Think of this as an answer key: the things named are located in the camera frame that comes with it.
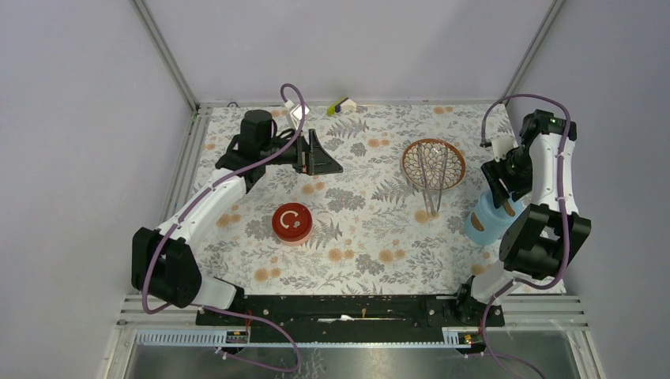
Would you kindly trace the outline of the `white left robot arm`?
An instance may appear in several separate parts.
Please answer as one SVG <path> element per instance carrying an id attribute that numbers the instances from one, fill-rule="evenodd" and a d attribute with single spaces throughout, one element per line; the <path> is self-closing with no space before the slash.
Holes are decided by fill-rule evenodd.
<path id="1" fill-rule="evenodd" d="M 265 174 L 268 165 L 288 165 L 299 174 L 340 174 L 343 167 L 322 147 L 314 129 L 304 135 L 303 121 L 290 114 L 293 126 L 281 133 L 268 111 L 247 111 L 207 182 L 172 217 L 153 229 L 142 227 L 132 239 L 131 284 L 141 292 L 142 306 L 152 314 L 148 298 L 167 306 L 215 307 L 228 325 L 241 321 L 245 304 L 237 288 L 206 276 L 193 249 L 219 217 L 241 200 Z"/>

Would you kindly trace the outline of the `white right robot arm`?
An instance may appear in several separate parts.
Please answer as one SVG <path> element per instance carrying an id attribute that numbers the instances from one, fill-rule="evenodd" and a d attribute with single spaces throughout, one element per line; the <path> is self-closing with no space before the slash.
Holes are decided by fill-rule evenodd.
<path id="1" fill-rule="evenodd" d="M 474 248 L 497 246 L 498 258 L 452 298 L 426 301 L 429 325 L 501 326 L 502 298 L 522 285 L 544 290 L 558 283 L 591 231 L 572 194 L 576 129 L 567 117 L 536 110 L 524 117 L 518 137 L 483 141 L 492 154 L 481 166 L 485 183 L 447 226 Z"/>

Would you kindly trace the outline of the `red round lid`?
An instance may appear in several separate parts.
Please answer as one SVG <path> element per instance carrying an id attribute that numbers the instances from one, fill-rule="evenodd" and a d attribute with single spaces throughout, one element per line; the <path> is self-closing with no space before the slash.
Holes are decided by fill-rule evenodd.
<path id="1" fill-rule="evenodd" d="M 300 203 L 281 205 L 273 214 L 272 229 L 276 236 L 298 237 L 313 232 L 314 219 L 310 210 Z"/>

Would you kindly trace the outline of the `light blue round lid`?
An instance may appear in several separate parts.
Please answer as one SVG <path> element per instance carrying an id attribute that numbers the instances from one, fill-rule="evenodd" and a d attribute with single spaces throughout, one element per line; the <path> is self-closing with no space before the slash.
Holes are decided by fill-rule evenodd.
<path id="1" fill-rule="evenodd" d="M 493 224 L 511 225 L 523 212 L 525 206 L 522 200 L 512 201 L 507 199 L 500 207 L 496 207 L 492 192 L 486 189 L 480 196 L 474 213 L 482 226 Z"/>

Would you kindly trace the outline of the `light blue cup container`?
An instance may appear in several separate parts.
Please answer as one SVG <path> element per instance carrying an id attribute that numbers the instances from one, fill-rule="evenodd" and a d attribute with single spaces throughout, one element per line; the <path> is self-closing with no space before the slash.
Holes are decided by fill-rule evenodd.
<path id="1" fill-rule="evenodd" d="M 488 246 L 499 240 L 509 226 L 510 225 L 493 224 L 484 227 L 478 221 L 474 209 L 465 218 L 466 236 L 472 242 L 481 246 Z"/>

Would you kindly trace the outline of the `clear plastic tongs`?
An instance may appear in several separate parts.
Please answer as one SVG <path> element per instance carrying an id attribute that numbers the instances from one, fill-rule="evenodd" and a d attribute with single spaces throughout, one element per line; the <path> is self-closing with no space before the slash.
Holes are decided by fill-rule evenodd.
<path id="1" fill-rule="evenodd" d="M 423 198 L 427 202 L 432 216 L 437 216 L 441 207 L 441 198 L 446 177 L 447 150 L 441 145 L 430 143 L 417 145 L 417 157 L 420 177 L 423 185 Z"/>

